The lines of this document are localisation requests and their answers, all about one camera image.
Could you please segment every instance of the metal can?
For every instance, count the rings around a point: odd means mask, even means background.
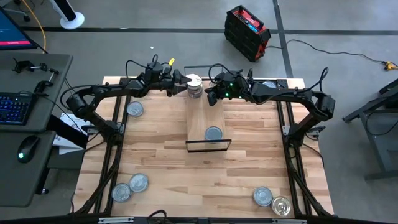
[[[208,128],[205,132],[205,139],[206,140],[220,140],[223,138],[223,132],[220,128],[216,126],[212,126]]]
[[[130,179],[130,189],[133,192],[143,192],[148,188],[148,177],[145,174],[134,174]]]
[[[290,212],[290,202],[283,196],[278,196],[272,200],[272,210],[275,214],[285,217]]]
[[[262,84],[268,86],[269,88],[276,88],[276,84],[272,81],[265,81]]]
[[[272,192],[267,187],[258,187],[253,193],[254,201],[260,206],[269,206],[272,202]]]
[[[203,84],[201,82],[201,77],[196,74],[189,74],[186,77],[190,78],[192,81],[187,83],[188,95],[190,98],[200,98],[203,93]]]
[[[112,189],[112,198],[115,202],[126,202],[132,195],[132,191],[127,184],[118,184]]]
[[[135,118],[141,116],[144,113],[144,107],[138,101],[133,101],[127,106],[127,113]]]

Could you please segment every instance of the gray floor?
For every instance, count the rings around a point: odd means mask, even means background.
[[[49,2],[36,2],[36,13],[46,27],[59,27],[59,17]],[[225,12],[243,4],[270,29],[278,29],[273,0],[70,0],[76,11],[84,13],[83,27],[107,28],[212,28],[222,29]],[[279,0],[284,29],[288,30],[398,30],[398,1],[386,0]],[[22,26],[37,26],[34,21]],[[42,43],[40,32],[28,32]],[[223,34],[182,33],[89,33],[47,32],[50,53],[72,54],[68,74],[73,85],[100,83],[105,75],[123,75],[124,63],[134,59],[148,62],[153,54],[159,60],[175,58],[175,68],[220,62],[230,68],[254,69],[256,77],[286,77],[282,51],[267,49],[266,56],[248,62]],[[398,35],[286,35],[329,51],[366,54],[377,60],[398,62]],[[280,45],[273,34],[271,45]],[[320,137],[325,172],[335,214],[345,218],[398,222],[398,179],[365,182],[364,175],[379,171],[366,133],[359,120],[351,124],[341,117],[376,96],[378,89],[397,78],[397,72],[385,72],[382,65],[361,57],[328,55],[309,46],[291,42],[288,46],[295,78],[304,78],[307,86],[315,83],[324,67],[330,72],[323,91],[336,99],[335,117],[326,122]],[[139,73],[129,67],[131,74]],[[0,208],[0,219],[61,215],[69,211],[78,172],[59,170],[51,173],[47,185],[51,192],[35,197],[28,208]]]

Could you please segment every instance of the backlit keyboard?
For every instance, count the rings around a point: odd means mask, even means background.
[[[0,93],[0,124],[25,125],[34,99],[30,93]]]

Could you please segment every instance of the silver lid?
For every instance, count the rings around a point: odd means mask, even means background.
[[[144,112],[144,107],[138,101],[133,101],[129,103],[129,105],[127,106],[127,113],[129,113],[129,115],[131,116],[138,117],[141,116],[143,112]]]
[[[130,189],[133,192],[143,192],[148,188],[148,177],[145,174],[134,174],[130,179]]]
[[[206,140],[220,140],[223,138],[223,132],[220,128],[216,126],[212,126],[208,128],[205,132],[205,139]]]
[[[271,81],[265,81],[262,84],[268,86],[269,88],[276,88],[276,84],[274,82],[271,82]]]
[[[282,217],[285,217],[290,212],[290,202],[283,196],[278,196],[272,201],[272,210]]]
[[[185,77],[192,79],[192,81],[187,83],[188,86],[196,87],[201,85],[201,77],[199,75],[189,74]]]
[[[125,202],[127,201],[132,192],[127,184],[118,184],[114,186],[112,190],[112,198],[115,202]]]
[[[267,187],[256,188],[253,197],[260,206],[269,206],[272,202],[272,192]]]

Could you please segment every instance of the wooden board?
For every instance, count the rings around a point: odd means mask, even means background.
[[[207,100],[205,89],[209,88],[210,81],[203,81],[203,94],[200,98],[193,99],[187,97],[187,140],[205,140],[205,132],[208,128],[216,126],[221,129],[223,139],[226,136],[226,128],[224,121],[223,100],[218,100],[216,105],[210,106]],[[197,150],[211,150],[211,149],[226,149],[227,142],[213,142],[213,143],[195,143],[187,144],[189,151]]]
[[[104,82],[119,83],[119,78],[105,77]],[[302,79],[288,79],[288,84],[291,88],[304,87]],[[252,199],[253,190],[259,186],[269,187],[275,196],[290,198],[276,103],[254,105],[224,100],[226,132],[233,140],[228,151],[189,154],[185,147],[186,96],[183,92],[167,98],[164,92],[152,91],[134,99],[144,105],[145,112],[139,118],[128,118],[118,183],[126,183],[140,172],[148,176],[149,187],[126,203],[115,202],[112,215],[148,216],[164,209],[171,217],[277,217],[269,207],[258,207]],[[292,103],[292,107],[296,122],[308,114],[300,104]],[[113,108],[114,98],[108,98],[96,111],[111,119]],[[97,137],[89,146],[101,141]],[[304,141],[318,150],[317,142]],[[105,147],[98,146],[85,154],[73,199],[75,210],[98,185]],[[301,147],[301,152],[308,188],[333,213],[321,159],[306,147]],[[297,193],[304,211],[302,193]]]

